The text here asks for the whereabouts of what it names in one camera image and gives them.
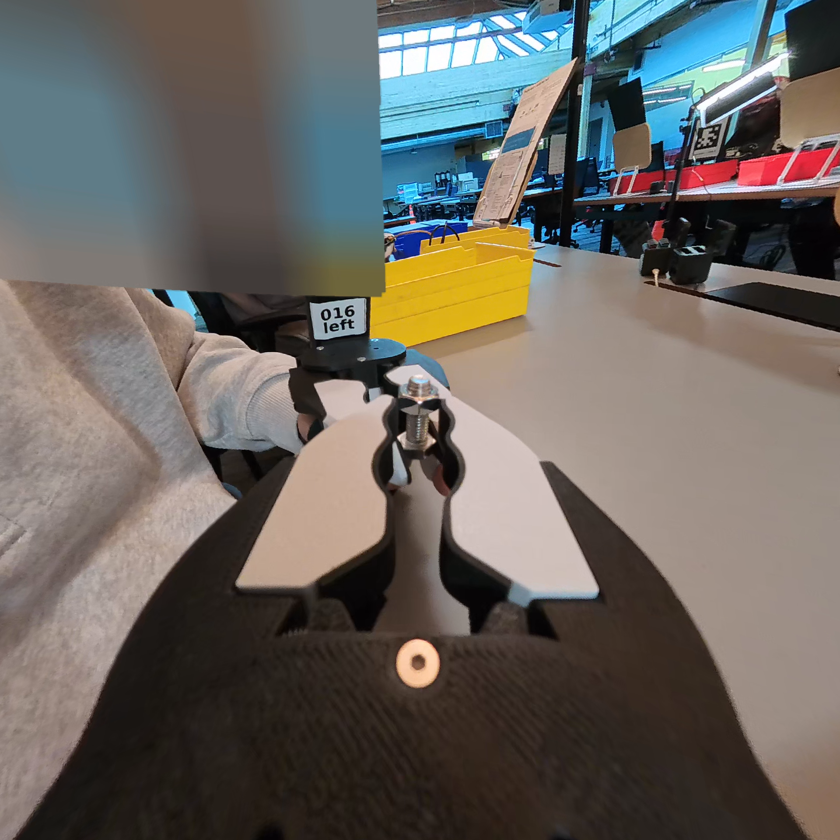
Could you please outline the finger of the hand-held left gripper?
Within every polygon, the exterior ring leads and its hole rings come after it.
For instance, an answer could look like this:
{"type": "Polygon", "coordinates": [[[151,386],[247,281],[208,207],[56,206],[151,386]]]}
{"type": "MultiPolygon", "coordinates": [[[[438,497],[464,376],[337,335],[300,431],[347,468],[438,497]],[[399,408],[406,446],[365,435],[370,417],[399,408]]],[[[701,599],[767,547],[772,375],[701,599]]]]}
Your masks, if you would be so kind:
{"type": "Polygon", "coordinates": [[[409,376],[414,373],[426,372],[431,375],[432,380],[438,388],[442,405],[440,409],[431,416],[431,423],[429,431],[436,438],[434,446],[430,450],[437,452],[437,457],[444,467],[444,476],[450,487],[451,495],[455,491],[455,401],[454,397],[447,388],[445,381],[439,380],[433,373],[428,372],[420,365],[404,365],[392,369],[385,375],[385,393],[394,398],[395,404],[391,414],[388,416],[388,422],[392,430],[393,443],[397,443],[401,450],[401,455],[404,455],[399,442],[398,435],[404,430],[404,417],[397,407],[397,389],[399,385],[406,383],[409,376]]]}
{"type": "MultiPolygon", "coordinates": [[[[368,404],[368,387],[365,384],[319,384],[319,400],[325,412],[324,428],[355,414],[368,404]]],[[[395,490],[410,484],[410,473],[397,443],[392,445],[392,477],[388,487],[395,490]]]]}

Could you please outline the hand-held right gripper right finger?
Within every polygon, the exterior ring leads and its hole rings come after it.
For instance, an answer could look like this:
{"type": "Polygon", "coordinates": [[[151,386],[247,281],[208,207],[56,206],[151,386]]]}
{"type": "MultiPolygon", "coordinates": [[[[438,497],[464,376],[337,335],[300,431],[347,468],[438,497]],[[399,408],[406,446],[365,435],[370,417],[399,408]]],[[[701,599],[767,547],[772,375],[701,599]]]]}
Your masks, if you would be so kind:
{"type": "Polygon", "coordinates": [[[467,607],[592,600],[599,586],[545,465],[518,437],[447,395],[440,446],[451,489],[440,575],[467,607]]]}

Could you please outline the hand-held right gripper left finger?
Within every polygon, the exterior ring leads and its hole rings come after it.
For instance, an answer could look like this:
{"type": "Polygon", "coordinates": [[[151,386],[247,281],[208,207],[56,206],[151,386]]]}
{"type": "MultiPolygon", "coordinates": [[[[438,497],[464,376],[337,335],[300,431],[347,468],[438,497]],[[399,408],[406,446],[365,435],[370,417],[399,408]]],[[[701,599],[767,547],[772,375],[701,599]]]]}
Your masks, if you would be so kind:
{"type": "Polygon", "coordinates": [[[236,580],[242,592],[377,601],[395,569],[394,400],[380,395],[301,451],[236,580]]]}

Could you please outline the metal bolt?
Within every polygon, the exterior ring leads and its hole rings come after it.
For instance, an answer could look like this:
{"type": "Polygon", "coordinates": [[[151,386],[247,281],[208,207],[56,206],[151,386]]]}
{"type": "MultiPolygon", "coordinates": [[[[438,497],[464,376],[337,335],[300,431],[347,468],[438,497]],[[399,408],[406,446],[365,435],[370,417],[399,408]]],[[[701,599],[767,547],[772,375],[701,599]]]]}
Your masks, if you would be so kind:
{"type": "MultiPolygon", "coordinates": [[[[409,382],[411,379],[414,379],[415,382],[426,380],[435,385],[431,375],[426,372],[411,374],[406,382],[409,382]]],[[[403,413],[398,407],[404,417],[404,430],[398,435],[397,441],[399,442],[403,453],[407,455],[409,459],[415,460],[423,458],[427,451],[434,446],[436,438],[429,429],[431,427],[431,416],[436,413],[440,407],[436,411],[420,415],[403,413]]]]}

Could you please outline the person's left forearm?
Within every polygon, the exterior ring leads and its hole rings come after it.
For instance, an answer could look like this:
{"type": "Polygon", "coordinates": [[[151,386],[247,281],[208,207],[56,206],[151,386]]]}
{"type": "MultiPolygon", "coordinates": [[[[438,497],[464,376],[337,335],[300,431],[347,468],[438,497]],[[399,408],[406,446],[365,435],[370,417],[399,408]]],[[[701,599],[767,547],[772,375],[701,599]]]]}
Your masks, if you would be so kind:
{"type": "Polygon", "coordinates": [[[195,332],[177,393],[205,446],[253,452],[301,449],[298,412],[289,390],[295,361],[258,353],[241,340],[195,332]]]}

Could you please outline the grey desk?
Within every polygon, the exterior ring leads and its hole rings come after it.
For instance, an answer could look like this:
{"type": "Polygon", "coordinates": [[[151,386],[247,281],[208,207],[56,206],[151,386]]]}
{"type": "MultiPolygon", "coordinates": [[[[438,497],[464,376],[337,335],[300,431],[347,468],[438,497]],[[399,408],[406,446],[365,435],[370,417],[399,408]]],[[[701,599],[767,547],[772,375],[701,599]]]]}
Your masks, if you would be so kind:
{"type": "Polygon", "coordinates": [[[637,271],[548,246],[526,317],[418,349],[657,565],[773,784],[838,838],[838,332],[637,271]]]}

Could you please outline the person's left hand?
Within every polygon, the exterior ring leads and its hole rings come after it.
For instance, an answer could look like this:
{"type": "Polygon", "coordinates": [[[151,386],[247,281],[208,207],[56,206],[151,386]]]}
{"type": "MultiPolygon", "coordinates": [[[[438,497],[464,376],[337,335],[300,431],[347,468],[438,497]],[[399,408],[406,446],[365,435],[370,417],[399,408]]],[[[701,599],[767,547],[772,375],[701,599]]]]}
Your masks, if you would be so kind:
{"type": "MultiPolygon", "coordinates": [[[[299,414],[297,417],[297,434],[301,443],[306,444],[324,429],[323,421],[314,415],[299,414]]],[[[412,461],[407,455],[400,455],[399,447],[395,447],[396,454],[393,456],[393,472],[387,489],[396,493],[400,489],[411,484],[411,465],[419,464],[425,477],[432,482],[437,493],[442,497],[448,497],[450,487],[445,479],[444,467],[437,457],[435,450],[430,450],[423,458],[412,461]]]]}

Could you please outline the yellow plastic bin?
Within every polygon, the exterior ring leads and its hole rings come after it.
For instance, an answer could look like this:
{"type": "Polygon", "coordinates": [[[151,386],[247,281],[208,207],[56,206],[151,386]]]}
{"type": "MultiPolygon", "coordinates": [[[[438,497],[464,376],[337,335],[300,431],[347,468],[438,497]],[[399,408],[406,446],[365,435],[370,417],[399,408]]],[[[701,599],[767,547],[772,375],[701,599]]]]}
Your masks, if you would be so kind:
{"type": "Polygon", "coordinates": [[[517,226],[471,228],[460,234],[455,234],[447,228],[436,230],[435,234],[434,237],[423,239],[420,245],[420,256],[457,247],[473,249],[477,244],[529,249],[532,242],[532,232],[525,227],[517,226]]]}
{"type": "Polygon", "coordinates": [[[529,248],[478,243],[387,263],[371,337],[415,347],[524,316],[533,259],[529,248]]]}

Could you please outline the blue plastic bin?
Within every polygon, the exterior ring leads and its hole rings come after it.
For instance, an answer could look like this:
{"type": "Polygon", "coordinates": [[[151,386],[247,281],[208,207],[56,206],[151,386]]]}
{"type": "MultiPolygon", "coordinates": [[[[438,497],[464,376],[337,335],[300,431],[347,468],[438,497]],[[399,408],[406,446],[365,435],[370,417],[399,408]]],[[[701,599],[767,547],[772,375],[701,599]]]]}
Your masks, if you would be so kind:
{"type": "Polygon", "coordinates": [[[385,230],[385,236],[395,239],[394,259],[406,259],[418,256],[421,245],[432,241],[434,244],[458,241],[469,230],[468,222],[458,220],[433,220],[425,224],[403,225],[385,230]]]}

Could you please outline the black office chair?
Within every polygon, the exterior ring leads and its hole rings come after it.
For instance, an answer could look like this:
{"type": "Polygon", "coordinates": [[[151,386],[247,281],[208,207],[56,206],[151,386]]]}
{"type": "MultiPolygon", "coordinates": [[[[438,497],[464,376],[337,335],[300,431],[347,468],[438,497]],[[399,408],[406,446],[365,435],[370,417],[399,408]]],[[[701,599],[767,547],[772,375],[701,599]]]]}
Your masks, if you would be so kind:
{"type": "Polygon", "coordinates": [[[242,338],[238,336],[236,328],[231,318],[228,316],[228,313],[226,312],[222,300],[220,298],[221,293],[190,290],[188,291],[188,295],[192,300],[192,303],[196,305],[196,309],[198,310],[198,313],[202,316],[206,325],[206,329],[209,333],[226,335],[229,337],[236,338],[238,340],[242,340],[250,349],[254,350],[242,338]]]}

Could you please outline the brown document board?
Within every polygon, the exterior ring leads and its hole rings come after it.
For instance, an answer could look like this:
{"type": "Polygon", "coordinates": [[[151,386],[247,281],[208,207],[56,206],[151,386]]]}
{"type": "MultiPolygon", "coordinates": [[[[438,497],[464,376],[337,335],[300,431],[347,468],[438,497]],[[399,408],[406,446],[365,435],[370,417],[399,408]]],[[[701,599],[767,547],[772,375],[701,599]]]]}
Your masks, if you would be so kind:
{"type": "Polygon", "coordinates": [[[523,90],[479,196],[472,218],[474,228],[505,227],[516,216],[543,132],[583,63],[582,58],[575,58],[523,90]]]}

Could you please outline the person's grey hoodie torso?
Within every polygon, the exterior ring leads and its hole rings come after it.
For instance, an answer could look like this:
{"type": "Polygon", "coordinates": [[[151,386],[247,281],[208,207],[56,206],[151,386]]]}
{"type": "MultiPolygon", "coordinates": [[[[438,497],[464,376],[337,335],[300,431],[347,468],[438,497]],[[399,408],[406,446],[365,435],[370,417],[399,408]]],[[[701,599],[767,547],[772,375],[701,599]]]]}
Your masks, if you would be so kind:
{"type": "Polygon", "coordinates": [[[233,504],[178,392],[207,339],[142,290],[2,281],[2,838],[156,586],[233,504]]]}

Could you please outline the black steel column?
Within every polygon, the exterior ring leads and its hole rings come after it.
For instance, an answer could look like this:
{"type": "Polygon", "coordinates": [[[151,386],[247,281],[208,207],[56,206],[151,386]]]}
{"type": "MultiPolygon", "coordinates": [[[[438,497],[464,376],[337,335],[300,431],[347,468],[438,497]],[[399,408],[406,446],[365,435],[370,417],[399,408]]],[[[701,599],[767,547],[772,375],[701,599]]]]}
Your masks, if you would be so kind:
{"type": "Polygon", "coordinates": [[[569,86],[559,228],[559,244],[566,248],[571,247],[572,228],[574,225],[575,175],[580,139],[581,100],[583,96],[580,88],[584,81],[590,8],[590,1],[574,2],[572,43],[574,67],[569,86]]]}

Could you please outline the black battery charger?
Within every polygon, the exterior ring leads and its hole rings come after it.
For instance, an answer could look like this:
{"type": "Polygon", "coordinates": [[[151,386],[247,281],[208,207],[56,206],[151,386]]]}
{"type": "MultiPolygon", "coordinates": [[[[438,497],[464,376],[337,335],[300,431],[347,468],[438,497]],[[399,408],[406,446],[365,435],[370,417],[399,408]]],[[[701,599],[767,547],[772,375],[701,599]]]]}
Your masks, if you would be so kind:
{"type": "Polygon", "coordinates": [[[704,245],[673,248],[668,278],[677,286],[698,286],[709,277],[713,254],[704,245]]]}

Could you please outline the red plastic bin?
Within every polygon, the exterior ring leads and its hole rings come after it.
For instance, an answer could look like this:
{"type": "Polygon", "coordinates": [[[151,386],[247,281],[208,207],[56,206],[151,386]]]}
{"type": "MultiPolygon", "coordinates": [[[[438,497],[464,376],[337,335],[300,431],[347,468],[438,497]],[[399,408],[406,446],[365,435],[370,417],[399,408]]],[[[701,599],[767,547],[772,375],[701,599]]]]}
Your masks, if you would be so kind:
{"type": "Polygon", "coordinates": [[[680,191],[708,188],[716,184],[737,180],[740,161],[729,160],[713,163],[698,163],[683,168],[680,179],[680,191]]]}
{"type": "Polygon", "coordinates": [[[740,186],[774,186],[796,182],[813,182],[834,177],[838,169],[839,151],[834,145],[815,150],[800,150],[740,161],[740,186]]]}
{"type": "Polygon", "coordinates": [[[641,171],[629,167],[616,173],[609,181],[607,190],[612,196],[666,193],[673,189],[676,169],[641,171]]]}

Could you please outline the black lamp pole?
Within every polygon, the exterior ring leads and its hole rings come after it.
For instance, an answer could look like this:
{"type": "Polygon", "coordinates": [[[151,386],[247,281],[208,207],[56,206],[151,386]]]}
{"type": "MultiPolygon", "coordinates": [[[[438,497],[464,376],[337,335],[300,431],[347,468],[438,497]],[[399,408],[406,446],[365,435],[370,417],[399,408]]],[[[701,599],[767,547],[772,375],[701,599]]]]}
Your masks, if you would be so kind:
{"type": "Polygon", "coordinates": [[[675,163],[674,180],[671,185],[670,195],[666,207],[664,233],[668,243],[673,247],[680,247],[683,244],[683,234],[680,232],[682,229],[682,223],[678,220],[677,215],[677,200],[681,186],[681,178],[689,159],[690,146],[697,126],[696,111],[696,107],[691,106],[685,120],[682,121],[684,124],[680,125],[680,131],[683,135],[682,144],[679,156],[675,163]]]}

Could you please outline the fiducial marker tag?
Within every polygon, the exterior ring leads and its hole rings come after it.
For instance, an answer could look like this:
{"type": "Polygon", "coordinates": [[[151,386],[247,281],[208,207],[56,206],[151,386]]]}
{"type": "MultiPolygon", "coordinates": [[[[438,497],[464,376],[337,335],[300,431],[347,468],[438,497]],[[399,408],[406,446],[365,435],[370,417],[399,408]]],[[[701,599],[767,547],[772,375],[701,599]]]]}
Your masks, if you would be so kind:
{"type": "Polygon", "coordinates": [[[730,120],[730,117],[726,117],[705,127],[698,125],[689,158],[700,163],[717,161],[726,142],[730,120]]]}

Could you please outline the long wooden table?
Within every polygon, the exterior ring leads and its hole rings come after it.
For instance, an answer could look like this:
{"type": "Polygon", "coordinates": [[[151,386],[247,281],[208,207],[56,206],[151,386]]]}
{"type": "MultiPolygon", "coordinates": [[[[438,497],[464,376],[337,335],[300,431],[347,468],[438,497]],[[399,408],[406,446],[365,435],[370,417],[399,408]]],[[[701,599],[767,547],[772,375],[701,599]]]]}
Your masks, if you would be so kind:
{"type": "MultiPolygon", "coordinates": [[[[741,185],[737,182],[724,182],[707,186],[693,187],[679,191],[679,202],[734,202],[752,200],[774,200],[791,198],[824,198],[834,196],[839,187],[839,179],[826,178],[821,181],[799,181],[770,185],[741,185]]],[[[600,193],[583,196],[574,200],[575,207],[601,206],[614,204],[666,203],[670,192],[651,194],[636,192],[632,194],[612,195],[600,193]]]]}

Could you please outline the LED light bar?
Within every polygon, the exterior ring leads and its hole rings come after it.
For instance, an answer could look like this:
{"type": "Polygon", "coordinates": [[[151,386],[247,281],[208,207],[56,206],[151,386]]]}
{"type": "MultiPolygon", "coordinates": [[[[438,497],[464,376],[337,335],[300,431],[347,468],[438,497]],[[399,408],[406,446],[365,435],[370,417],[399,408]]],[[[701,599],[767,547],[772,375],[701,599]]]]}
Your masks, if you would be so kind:
{"type": "Polygon", "coordinates": [[[704,96],[696,104],[699,126],[705,128],[778,90],[781,66],[789,54],[782,52],[704,96]]]}

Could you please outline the large rounded wooden board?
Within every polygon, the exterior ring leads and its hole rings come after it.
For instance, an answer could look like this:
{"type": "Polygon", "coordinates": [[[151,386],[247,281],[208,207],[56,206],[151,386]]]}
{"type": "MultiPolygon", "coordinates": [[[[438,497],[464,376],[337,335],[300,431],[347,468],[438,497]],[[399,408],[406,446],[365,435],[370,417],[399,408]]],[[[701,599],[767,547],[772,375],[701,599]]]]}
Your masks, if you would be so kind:
{"type": "Polygon", "coordinates": [[[780,141],[795,148],[839,133],[838,67],[791,80],[780,93],[780,141]]]}

